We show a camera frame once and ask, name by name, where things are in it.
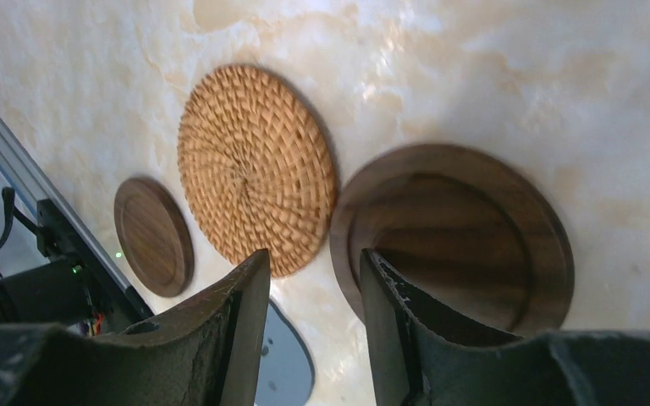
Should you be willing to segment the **dark walnut round coaster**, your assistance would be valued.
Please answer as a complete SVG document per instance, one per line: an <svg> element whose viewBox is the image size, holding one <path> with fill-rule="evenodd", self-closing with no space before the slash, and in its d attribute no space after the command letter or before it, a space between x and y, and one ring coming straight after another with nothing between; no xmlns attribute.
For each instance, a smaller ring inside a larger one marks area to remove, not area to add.
<svg viewBox="0 0 650 406"><path fill-rule="evenodd" d="M461 145L419 144L368 162L344 186L329 234L333 270L364 315L360 254L482 324L531 336L560 328L574 256L543 194L513 167Z"/></svg>

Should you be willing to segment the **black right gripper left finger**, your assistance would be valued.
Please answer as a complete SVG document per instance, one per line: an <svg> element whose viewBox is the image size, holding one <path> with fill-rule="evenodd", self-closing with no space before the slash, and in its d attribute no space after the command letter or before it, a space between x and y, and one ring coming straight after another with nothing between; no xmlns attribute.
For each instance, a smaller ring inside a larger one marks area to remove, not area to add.
<svg viewBox="0 0 650 406"><path fill-rule="evenodd" d="M0 405L252 405L270 288L257 250L225 277L121 333L0 325Z"/></svg>

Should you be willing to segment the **grey smiley silicone coaster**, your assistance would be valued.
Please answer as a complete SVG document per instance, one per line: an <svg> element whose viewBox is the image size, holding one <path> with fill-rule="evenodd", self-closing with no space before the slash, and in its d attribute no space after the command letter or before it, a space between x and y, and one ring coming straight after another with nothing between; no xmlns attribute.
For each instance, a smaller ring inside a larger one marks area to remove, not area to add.
<svg viewBox="0 0 650 406"><path fill-rule="evenodd" d="M268 301L255 404L304 405L315 383L311 354L273 299Z"/></svg>

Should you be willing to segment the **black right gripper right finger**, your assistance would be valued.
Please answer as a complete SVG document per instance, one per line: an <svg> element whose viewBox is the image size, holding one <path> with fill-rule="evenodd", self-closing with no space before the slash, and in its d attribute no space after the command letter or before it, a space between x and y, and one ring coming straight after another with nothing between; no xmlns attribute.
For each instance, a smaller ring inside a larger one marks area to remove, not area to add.
<svg viewBox="0 0 650 406"><path fill-rule="evenodd" d="M650 405L650 331L486 326L361 252L361 294L379 405Z"/></svg>

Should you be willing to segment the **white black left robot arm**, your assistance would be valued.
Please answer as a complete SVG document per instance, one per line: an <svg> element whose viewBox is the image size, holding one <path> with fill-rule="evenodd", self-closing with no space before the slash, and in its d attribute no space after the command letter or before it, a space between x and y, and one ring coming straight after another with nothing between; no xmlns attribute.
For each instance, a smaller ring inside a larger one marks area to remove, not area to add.
<svg viewBox="0 0 650 406"><path fill-rule="evenodd" d="M0 324L60 323L95 337L121 331L153 315L134 288L122 288L49 199L37 203L37 222L15 205L15 191L2 190L4 227L0 249L16 222L36 237L45 265L3 276Z"/></svg>

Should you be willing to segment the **walnut grooved round coaster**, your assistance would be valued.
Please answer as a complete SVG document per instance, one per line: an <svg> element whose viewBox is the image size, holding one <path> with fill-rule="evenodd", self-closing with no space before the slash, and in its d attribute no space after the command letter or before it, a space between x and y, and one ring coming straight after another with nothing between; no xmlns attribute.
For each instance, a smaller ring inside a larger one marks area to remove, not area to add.
<svg viewBox="0 0 650 406"><path fill-rule="evenodd" d="M171 194L153 178L128 178L118 187L113 215L124 256L140 282L161 297L183 293L193 277L195 254Z"/></svg>

